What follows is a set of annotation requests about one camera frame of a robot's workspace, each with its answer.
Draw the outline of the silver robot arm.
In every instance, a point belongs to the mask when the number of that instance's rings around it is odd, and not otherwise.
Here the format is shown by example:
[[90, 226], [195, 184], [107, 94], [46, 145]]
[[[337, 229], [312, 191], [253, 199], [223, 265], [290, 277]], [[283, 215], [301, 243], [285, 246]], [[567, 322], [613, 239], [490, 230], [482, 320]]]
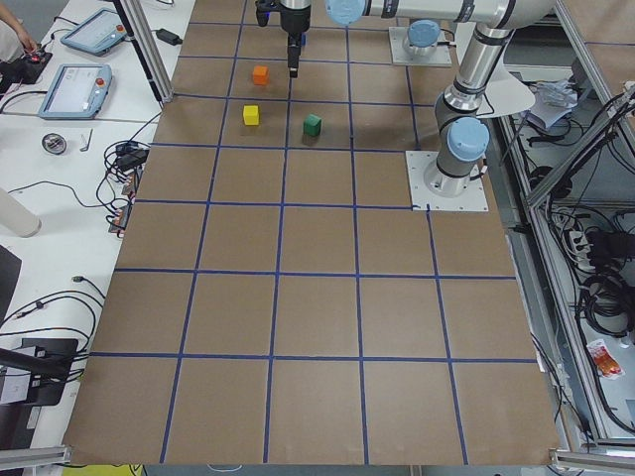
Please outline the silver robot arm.
[[364, 16], [449, 20], [475, 24], [453, 83], [437, 100], [441, 149], [433, 171], [442, 179], [466, 179], [484, 155], [488, 129], [476, 118], [486, 86], [516, 30], [534, 24], [553, 1], [326, 1], [331, 21], [350, 25]]
[[429, 56], [437, 48], [441, 32], [441, 26], [436, 21], [414, 21], [406, 31], [404, 49], [414, 57]]

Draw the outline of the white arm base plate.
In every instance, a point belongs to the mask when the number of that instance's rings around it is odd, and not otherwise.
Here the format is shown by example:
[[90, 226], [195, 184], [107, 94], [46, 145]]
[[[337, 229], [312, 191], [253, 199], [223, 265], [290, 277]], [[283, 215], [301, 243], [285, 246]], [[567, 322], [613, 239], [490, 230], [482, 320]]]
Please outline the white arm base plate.
[[414, 211], [487, 212], [478, 164], [464, 178], [449, 178], [439, 169], [437, 151], [406, 151], [411, 208]]
[[416, 46], [409, 39], [410, 28], [390, 27], [389, 42], [392, 64], [429, 67], [450, 67], [450, 40], [440, 31], [437, 41], [429, 46]]

